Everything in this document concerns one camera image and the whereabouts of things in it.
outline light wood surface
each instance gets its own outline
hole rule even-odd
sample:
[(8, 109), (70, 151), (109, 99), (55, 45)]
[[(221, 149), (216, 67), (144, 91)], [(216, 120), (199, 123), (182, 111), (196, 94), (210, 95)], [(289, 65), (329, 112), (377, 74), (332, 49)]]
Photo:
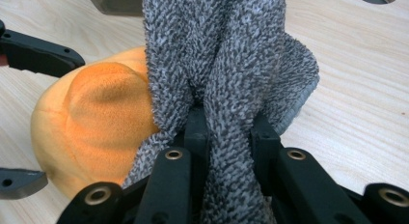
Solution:
[[(409, 0), (286, 0), (286, 30), (305, 44), (321, 80), (288, 131), (339, 184), (362, 193), (388, 182), (409, 190)], [(8, 29), (66, 45), (87, 63), (144, 44), (142, 18), (101, 14), (90, 0), (0, 0)], [(0, 67), (0, 167), (40, 170), (30, 116), (56, 78)], [(50, 183), (0, 201), (0, 223), (55, 223), (68, 204)]]

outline foam sponge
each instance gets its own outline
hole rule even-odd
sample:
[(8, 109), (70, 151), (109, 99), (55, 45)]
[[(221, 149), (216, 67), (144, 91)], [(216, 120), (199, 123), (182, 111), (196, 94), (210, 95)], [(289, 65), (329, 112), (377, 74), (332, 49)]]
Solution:
[(157, 131), (144, 47), (60, 78), (31, 123), (41, 169), (69, 198), (94, 182), (122, 184), (142, 141)]

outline fuzzy gray cloth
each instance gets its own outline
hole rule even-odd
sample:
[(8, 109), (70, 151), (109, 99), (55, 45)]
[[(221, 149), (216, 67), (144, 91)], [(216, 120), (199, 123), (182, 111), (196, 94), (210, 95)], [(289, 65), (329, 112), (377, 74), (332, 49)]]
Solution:
[(253, 172), (249, 130), (261, 111), (282, 134), (319, 80), (313, 54), (285, 32), (285, 0), (144, 0), (154, 120), (127, 187), (202, 103), (210, 133), (203, 223), (273, 223)]

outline black clamp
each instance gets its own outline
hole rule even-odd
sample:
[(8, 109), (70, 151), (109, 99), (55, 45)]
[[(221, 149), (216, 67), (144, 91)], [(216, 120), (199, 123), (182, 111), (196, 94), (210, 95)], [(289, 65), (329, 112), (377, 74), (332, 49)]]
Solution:
[(6, 55), (12, 68), (56, 77), (85, 65), (84, 59), (71, 48), (6, 30), (1, 20), (0, 54)]
[[(191, 110), (184, 132), (162, 151), (149, 177), (122, 190), (107, 182), (80, 191), (58, 223), (199, 223), (208, 166), (205, 112)], [(314, 157), (283, 148), (267, 119), (250, 131), (255, 173), (278, 224), (409, 222), (409, 192), (375, 183), (364, 196), (337, 185)]]
[(0, 199), (15, 200), (42, 190), (48, 180), (41, 171), (0, 168), (0, 183)]

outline gray knitted fabric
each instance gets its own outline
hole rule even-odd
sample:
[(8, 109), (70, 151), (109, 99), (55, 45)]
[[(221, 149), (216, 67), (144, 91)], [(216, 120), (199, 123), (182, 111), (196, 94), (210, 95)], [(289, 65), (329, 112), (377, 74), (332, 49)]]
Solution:
[(153, 115), (123, 186), (202, 103), (210, 133), (203, 223), (272, 223), (253, 172), (248, 134), (258, 112), (282, 134), (319, 80), (313, 54), (285, 32), (285, 0), (144, 0)]

